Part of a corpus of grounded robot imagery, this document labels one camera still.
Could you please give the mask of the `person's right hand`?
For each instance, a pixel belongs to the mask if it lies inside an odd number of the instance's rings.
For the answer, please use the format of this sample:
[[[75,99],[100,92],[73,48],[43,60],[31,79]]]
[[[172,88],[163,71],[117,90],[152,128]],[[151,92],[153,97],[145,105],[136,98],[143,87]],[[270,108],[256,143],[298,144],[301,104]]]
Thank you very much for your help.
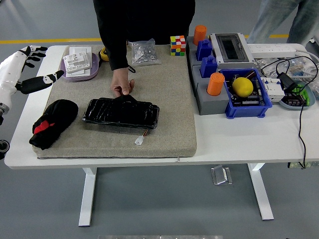
[[[113,71],[111,91],[116,98],[123,95],[129,95],[132,92],[135,81],[133,79],[128,80],[128,76],[128,68],[121,68]]]

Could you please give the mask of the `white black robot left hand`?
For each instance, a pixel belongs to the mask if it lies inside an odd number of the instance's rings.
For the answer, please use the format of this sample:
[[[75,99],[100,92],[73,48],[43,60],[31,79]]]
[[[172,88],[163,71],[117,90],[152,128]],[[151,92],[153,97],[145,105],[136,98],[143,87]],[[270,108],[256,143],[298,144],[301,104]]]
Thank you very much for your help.
[[[42,51],[47,50],[46,47],[30,45],[9,57],[0,64],[0,106],[10,109],[12,106],[11,95],[16,91],[23,94],[30,94],[50,87],[63,74],[64,71],[59,70],[53,74],[39,76],[19,82],[21,73],[25,66],[33,67],[33,64],[27,60],[39,61],[41,57],[45,57]]]

